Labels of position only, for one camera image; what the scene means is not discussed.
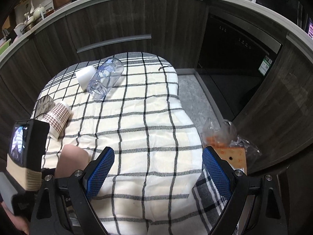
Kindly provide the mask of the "person's hand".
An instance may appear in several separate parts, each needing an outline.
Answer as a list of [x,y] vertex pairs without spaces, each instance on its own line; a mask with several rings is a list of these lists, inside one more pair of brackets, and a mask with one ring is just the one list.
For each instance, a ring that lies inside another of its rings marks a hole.
[[7,208],[4,202],[1,202],[1,206],[3,207],[6,215],[11,220],[13,225],[24,234],[30,234],[30,222],[24,218],[23,216],[15,216],[11,213],[11,211]]

